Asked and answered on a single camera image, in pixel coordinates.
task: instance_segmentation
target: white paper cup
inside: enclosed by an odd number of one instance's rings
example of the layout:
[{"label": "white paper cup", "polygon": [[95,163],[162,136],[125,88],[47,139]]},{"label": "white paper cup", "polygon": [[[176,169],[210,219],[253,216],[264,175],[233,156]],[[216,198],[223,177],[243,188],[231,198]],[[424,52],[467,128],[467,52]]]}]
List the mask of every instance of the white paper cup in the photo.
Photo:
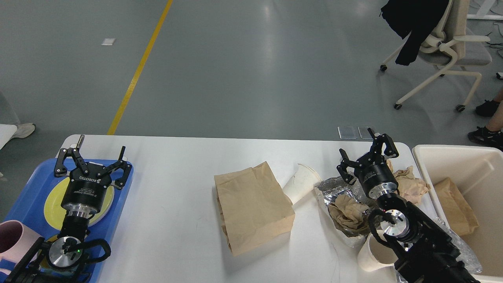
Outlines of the white paper cup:
[{"label": "white paper cup", "polygon": [[307,195],[319,182],[321,182],[321,178],[316,171],[309,166],[299,164],[299,169],[283,187],[283,192],[290,198],[293,205]]},{"label": "white paper cup", "polygon": [[[383,232],[377,231],[377,233],[382,238]],[[358,253],[358,265],[367,272],[393,266],[397,260],[398,258],[393,250],[379,244],[372,234],[369,234],[365,244]]]}]

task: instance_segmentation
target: bin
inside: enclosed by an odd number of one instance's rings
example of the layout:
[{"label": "bin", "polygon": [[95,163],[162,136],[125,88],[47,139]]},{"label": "bin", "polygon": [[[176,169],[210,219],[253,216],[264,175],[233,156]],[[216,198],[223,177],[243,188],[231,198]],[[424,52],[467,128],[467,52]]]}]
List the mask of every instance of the bin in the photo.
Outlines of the bin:
[{"label": "bin", "polygon": [[[412,150],[425,182],[450,177],[477,216],[479,227],[463,240],[482,264],[481,282],[503,282],[503,152],[470,146],[419,145]],[[432,201],[445,219],[435,191]]]}]

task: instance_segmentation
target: mug handle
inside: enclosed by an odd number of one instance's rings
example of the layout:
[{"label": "mug handle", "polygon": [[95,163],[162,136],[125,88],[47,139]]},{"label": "mug handle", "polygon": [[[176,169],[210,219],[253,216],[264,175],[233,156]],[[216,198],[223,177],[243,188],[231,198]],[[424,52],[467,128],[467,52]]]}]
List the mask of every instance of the mug handle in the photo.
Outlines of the mug handle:
[{"label": "mug handle", "polygon": [[6,277],[4,278],[4,280],[7,278],[7,276],[9,274],[11,274],[11,271],[14,270],[14,266],[16,266],[15,263],[11,262],[11,261],[8,261],[6,259],[2,259],[0,257],[0,282],[3,275],[5,275]]}]

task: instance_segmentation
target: crumpled paper bag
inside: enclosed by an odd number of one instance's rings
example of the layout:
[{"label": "crumpled paper bag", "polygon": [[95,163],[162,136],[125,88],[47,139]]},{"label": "crumpled paper bag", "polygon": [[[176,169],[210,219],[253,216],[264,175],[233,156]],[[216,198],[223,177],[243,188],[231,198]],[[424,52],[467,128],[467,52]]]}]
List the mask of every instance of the crumpled paper bag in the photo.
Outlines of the crumpled paper bag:
[{"label": "crumpled paper bag", "polygon": [[367,205],[358,203],[345,194],[339,195],[335,202],[328,205],[328,213],[336,227],[359,234],[368,229],[367,218],[363,215],[367,209]]},{"label": "crumpled paper bag", "polygon": [[434,185],[449,226],[458,236],[473,233],[478,227],[478,220],[470,205],[451,178]]},{"label": "crumpled paper bag", "polygon": [[430,190],[430,185],[423,180],[414,177],[413,167],[409,166],[405,170],[398,170],[393,175],[398,182],[400,196],[413,204],[420,204],[425,193]]},{"label": "crumpled paper bag", "polygon": [[386,165],[388,165],[389,170],[393,172],[393,164],[391,163],[391,159],[386,159]]}]

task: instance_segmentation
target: brown paper bag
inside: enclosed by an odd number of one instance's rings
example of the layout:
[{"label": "brown paper bag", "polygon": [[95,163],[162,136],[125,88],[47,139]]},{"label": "brown paper bag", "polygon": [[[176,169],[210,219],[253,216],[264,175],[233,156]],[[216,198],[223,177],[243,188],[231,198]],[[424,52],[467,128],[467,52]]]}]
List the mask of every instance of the brown paper bag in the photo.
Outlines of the brown paper bag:
[{"label": "brown paper bag", "polygon": [[328,205],[328,214],[338,230],[348,237],[355,237],[370,232],[367,216],[363,214],[367,209],[369,207],[366,204],[342,194]]},{"label": "brown paper bag", "polygon": [[292,230],[292,203],[267,162],[217,175],[215,185],[222,230],[233,256]]},{"label": "brown paper bag", "polygon": [[473,233],[478,227],[477,218],[451,178],[437,183],[434,187],[451,229],[458,236]]},{"label": "brown paper bag", "polygon": [[398,170],[393,173],[398,182],[400,196],[413,204],[420,204],[423,195],[430,190],[430,185],[423,180],[414,177],[413,167],[409,166],[405,170]]}]

